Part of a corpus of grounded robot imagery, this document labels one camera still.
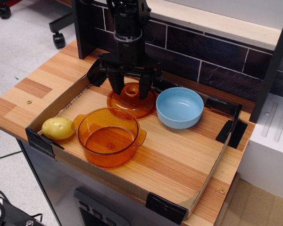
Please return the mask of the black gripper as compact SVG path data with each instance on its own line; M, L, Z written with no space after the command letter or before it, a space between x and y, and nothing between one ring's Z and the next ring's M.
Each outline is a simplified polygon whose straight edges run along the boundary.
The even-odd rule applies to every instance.
M124 75L139 79L140 99L145 99L153 81L162 79L162 63L145 52L143 33L133 36L113 33L117 43L115 52L99 54L100 72L108 75L113 91L120 95L125 83Z

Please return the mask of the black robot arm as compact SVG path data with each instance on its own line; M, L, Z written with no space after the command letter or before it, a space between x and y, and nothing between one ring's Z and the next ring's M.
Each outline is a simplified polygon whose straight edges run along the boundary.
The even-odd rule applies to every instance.
M145 51L144 28L151 9L144 0L108 0L107 6L115 25L117 51L98 56L100 70L117 95L125 87L125 76L138 78L139 98L145 99L155 79L162 76L161 62Z

